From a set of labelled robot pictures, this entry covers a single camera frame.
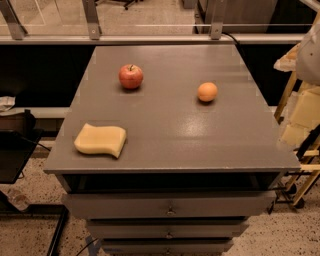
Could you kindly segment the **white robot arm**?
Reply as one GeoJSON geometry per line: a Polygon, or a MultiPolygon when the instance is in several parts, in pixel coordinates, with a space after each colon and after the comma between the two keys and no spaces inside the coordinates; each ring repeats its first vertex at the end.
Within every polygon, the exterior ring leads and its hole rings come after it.
{"type": "Polygon", "coordinates": [[[296,60],[297,78],[320,85],[320,22],[316,22],[302,39],[296,60]]]}

